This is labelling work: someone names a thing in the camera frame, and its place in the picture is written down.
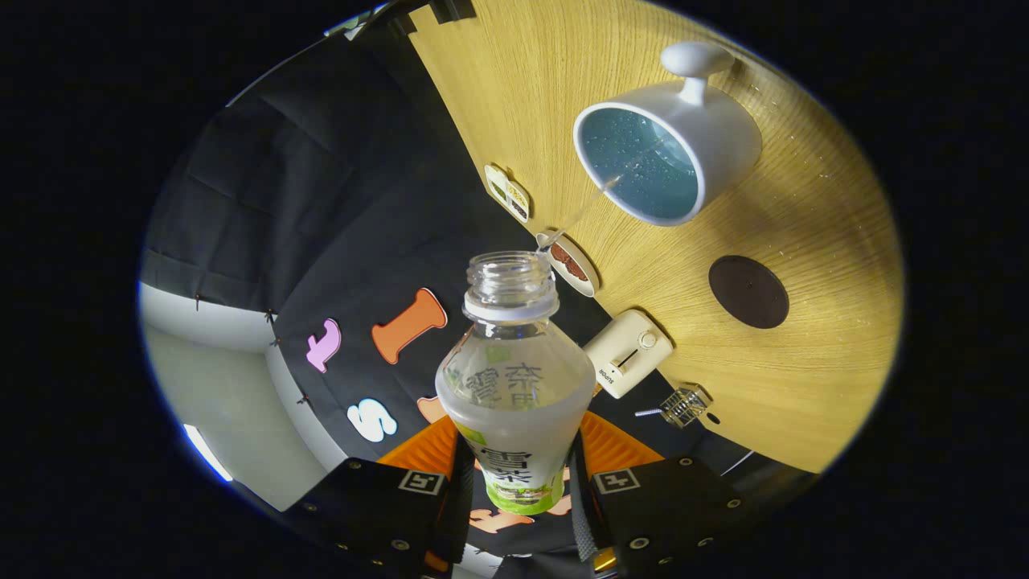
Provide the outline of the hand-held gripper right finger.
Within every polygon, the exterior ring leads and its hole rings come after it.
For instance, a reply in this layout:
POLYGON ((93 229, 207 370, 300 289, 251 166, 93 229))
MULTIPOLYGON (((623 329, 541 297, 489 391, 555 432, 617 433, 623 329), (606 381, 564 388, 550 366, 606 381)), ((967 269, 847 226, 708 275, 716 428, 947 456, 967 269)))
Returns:
POLYGON ((571 517, 588 578, 683 578, 738 536, 744 498, 699 459, 665 458, 595 413, 568 455, 571 517))

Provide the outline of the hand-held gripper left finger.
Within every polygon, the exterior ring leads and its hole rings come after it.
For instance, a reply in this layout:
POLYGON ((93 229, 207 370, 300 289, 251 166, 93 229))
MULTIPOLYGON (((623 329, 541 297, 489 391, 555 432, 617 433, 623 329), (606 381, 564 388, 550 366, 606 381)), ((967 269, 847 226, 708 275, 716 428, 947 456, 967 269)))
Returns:
POLYGON ((451 418, 379 459, 347 458, 281 519, 346 578, 449 578, 463 560, 474 454, 451 418))

